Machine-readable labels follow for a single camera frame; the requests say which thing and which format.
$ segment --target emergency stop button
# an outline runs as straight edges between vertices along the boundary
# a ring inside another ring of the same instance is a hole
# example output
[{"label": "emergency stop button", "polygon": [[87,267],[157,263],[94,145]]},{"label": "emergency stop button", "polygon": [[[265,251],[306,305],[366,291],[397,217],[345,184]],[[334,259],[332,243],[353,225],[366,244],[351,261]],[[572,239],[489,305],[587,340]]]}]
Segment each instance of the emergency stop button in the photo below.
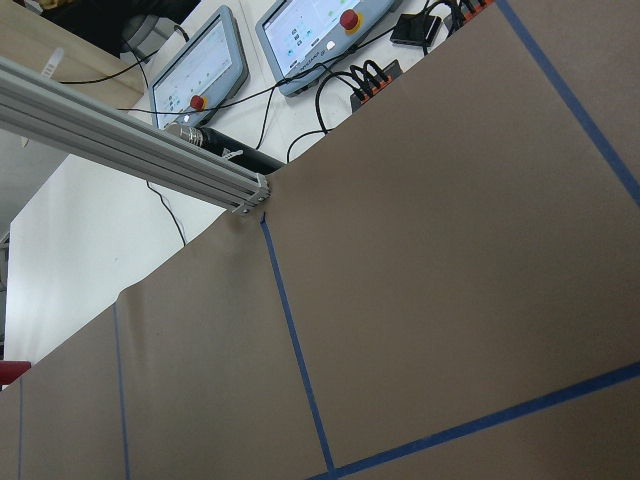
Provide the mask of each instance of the emergency stop button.
[{"label": "emergency stop button", "polygon": [[202,110],[204,110],[205,104],[205,99],[200,95],[194,95],[193,97],[191,97],[191,101],[189,102],[189,106],[197,112],[201,112]]},{"label": "emergency stop button", "polygon": [[360,17],[358,13],[352,8],[345,10],[342,15],[340,15],[340,25],[349,33],[357,30],[360,27]]}]

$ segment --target blue tape line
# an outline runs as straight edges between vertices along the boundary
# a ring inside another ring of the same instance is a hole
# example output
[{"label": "blue tape line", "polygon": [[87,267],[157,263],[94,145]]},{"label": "blue tape line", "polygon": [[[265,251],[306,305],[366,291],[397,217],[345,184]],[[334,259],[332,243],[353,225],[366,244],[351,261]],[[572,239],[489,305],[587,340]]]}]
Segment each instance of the blue tape line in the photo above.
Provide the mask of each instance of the blue tape line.
[{"label": "blue tape line", "polygon": [[549,58],[542,51],[542,48],[540,48],[538,43],[534,40],[531,33],[529,33],[529,30],[527,30],[527,27],[522,23],[522,20],[520,20],[513,8],[511,8],[509,2],[507,0],[496,0],[496,4],[511,25],[511,28],[513,28],[516,35],[518,35],[524,46],[529,50],[533,59],[556,89],[558,95],[560,95],[562,100],[564,100],[564,103],[569,107],[573,116],[576,118],[578,123],[580,123],[618,179],[622,182],[629,195],[631,195],[631,198],[633,198],[636,204],[640,207],[640,184],[638,184],[638,181],[635,179],[629,168],[622,161],[618,153],[598,128],[586,109],[582,106],[578,97],[576,97],[573,91],[571,91],[569,85],[567,85],[562,76],[558,73]]},{"label": "blue tape line", "polygon": [[282,309],[284,310],[284,316],[287,321],[287,327],[289,328],[289,335],[291,336],[293,351],[295,352],[296,360],[298,362],[298,368],[300,369],[300,376],[302,377],[302,383],[304,384],[304,389],[307,394],[307,400],[309,402],[309,408],[311,409],[311,414],[313,416],[313,422],[316,426],[316,433],[318,434],[318,440],[320,440],[322,455],[324,456],[324,461],[327,465],[328,474],[324,474],[324,475],[328,475],[326,478],[334,479],[336,478],[335,466],[333,464],[331,450],[329,449],[329,442],[327,440],[327,435],[324,431],[324,426],[322,425],[322,419],[320,418],[320,410],[318,409],[318,404],[316,403],[315,396],[313,395],[313,388],[311,387],[311,379],[309,378],[307,365],[304,361],[304,356],[302,355],[302,347],[300,346],[300,341],[298,340],[298,333],[296,332],[296,326],[293,322],[293,314],[291,313],[291,306],[289,305],[287,292],[284,288],[284,282],[282,280],[280,266],[278,265],[278,258],[276,256],[275,247],[273,245],[273,239],[271,238],[269,225],[267,225],[267,220],[264,214],[260,219],[260,228],[262,229],[262,233],[264,234],[264,239],[267,244],[267,250],[269,251],[269,258],[271,259],[271,267],[273,268],[273,275],[275,277],[276,285],[278,287],[278,293],[280,294]]},{"label": "blue tape line", "polygon": [[124,449],[124,473],[125,479],[131,480],[131,469],[129,466],[129,433],[127,430],[127,416],[124,401],[124,382],[122,380],[122,357],[120,353],[120,327],[118,321],[118,310],[116,304],[112,306],[113,309],[113,325],[116,335],[116,363],[118,366],[118,393],[120,397],[120,423],[122,427],[122,448]]},{"label": "blue tape line", "polygon": [[472,422],[468,422],[434,435],[421,438],[420,440],[407,443],[400,447],[387,450],[386,452],[378,453],[377,455],[365,458],[364,460],[359,460],[349,465],[345,465],[344,467],[340,467],[336,472],[338,474],[338,478],[352,475],[354,473],[361,472],[362,470],[377,467],[383,463],[411,455],[412,453],[420,452],[422,450],[435,447],[436,445],[441,445],[526,415],[531,415],[532,413],[539,412],[540,410],[544,410],[570,400],[575,400],[578,397],[597,392],[598,390],[602,390],[637,377],[640,377],[640,362],[614,370],[613,372],[605,373],[599,377],[586,380],[534,400],[521,403],[515,407],[510,407],[505,410],[492,413]]},{"label": "blue tape line", "polygon": [[321,473],[320,475],[315,475],[313,477],[307,478],[307,480],[331,480],[336,478],[338,478],[338,476],[334,471],[331,476],[325,472],[325,473]]},{"label": "blue tape line", "polygon": [[23,405],[23,392],[22,388],[22,377],[18,380],[20,387],[20,419],[18,420],[18,480],[22,479],[22,436],[23,436],[23,425],[24,425],[24,405]]}]

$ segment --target white table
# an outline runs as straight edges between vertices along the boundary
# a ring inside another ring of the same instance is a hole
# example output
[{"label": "white table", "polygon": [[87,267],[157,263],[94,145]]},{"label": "white table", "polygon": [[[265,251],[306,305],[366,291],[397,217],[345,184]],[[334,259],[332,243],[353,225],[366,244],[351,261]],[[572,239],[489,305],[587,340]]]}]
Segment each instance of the white table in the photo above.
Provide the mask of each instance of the white table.
[{"label": "white table", "polygon": [[[250,75],[236,99],[274,83],[260,49],[254,25],[271,0],[203,0],[185,20],[192,34],[220,4],[238,21]],[[372,32],[386,30],[403,12],[417,12],[423,1],[405,0]],[[446,7],[434,13],[446,15]],[[442,29],[436,43],[446,37]],[[184,44],[174,34],[147,66],[151,78]],[[407,70],[423,57],[422,50],[392,45],[388,37],[358,51],[335,66],[362,65],[370,58],[380,66],[398,59]],[[350,90],[330,82],[322,94],[327,126],[337,126],[351,111]],[[318,129],[315,89],[285,98],[276,92],[261,148],[284,160],[290,143],[301,133]],[[258,142],[268,95],[219,112],[209,124],[244,143]],[[143,97],[137,104],[148,108]],[[136,114],[150,121],[148,114]],[[295,157],[320,140],[309,136],[296,144]],[[222,209],[158,187],[192,240]],[[144,181],[70,155],[11,225],[5,359],[38,362],[103,309],[124,288],[146,277],[182,247],[174,224]]]}]

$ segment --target touchscreen display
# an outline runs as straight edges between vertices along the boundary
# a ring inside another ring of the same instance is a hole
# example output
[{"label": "touchscreen display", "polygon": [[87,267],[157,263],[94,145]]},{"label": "touchscreen display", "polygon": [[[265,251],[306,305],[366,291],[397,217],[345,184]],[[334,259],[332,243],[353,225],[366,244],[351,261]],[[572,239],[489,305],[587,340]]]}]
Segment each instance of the touchscreen display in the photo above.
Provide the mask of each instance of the touchscreen display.
[{"label": "touchscreen display", "polygon": [[231,67],[231,54],[222,22],[205,32],[195,46],[180,57],[168,73],[153,86],[158,128],[164,129],[181,112],[191,110],[189,102],[201,95]]},{"label": "touchscreen display", "polygon": [[286,76],[360,0],[292,0],[263,28],[282,75]]}]

